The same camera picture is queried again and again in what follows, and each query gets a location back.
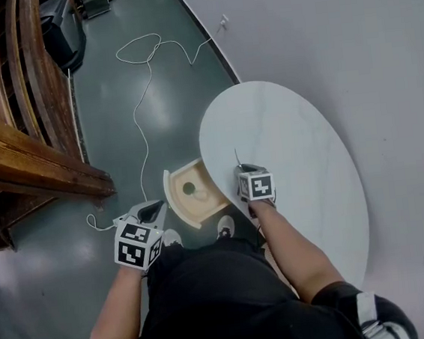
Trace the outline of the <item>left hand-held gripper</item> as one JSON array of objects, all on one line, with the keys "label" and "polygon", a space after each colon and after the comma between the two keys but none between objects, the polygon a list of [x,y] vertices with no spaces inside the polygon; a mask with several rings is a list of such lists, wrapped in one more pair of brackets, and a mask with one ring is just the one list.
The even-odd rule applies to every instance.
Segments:
[{"label": "left hand-held gripper", "polygon": [[147,272],[160,256],[163,245],[166,202],[142,202],[117,219],[115,263]]}]

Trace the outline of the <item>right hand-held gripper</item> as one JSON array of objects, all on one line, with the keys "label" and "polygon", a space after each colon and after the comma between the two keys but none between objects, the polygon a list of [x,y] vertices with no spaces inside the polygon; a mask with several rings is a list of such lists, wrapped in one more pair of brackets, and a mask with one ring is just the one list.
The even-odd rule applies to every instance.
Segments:
[{"label": "right hand-held gripper", "polygon": [[263,201],[276,197],[273,175],[265,167],[240,164],[234,169],[237,193],[243,201]]}]

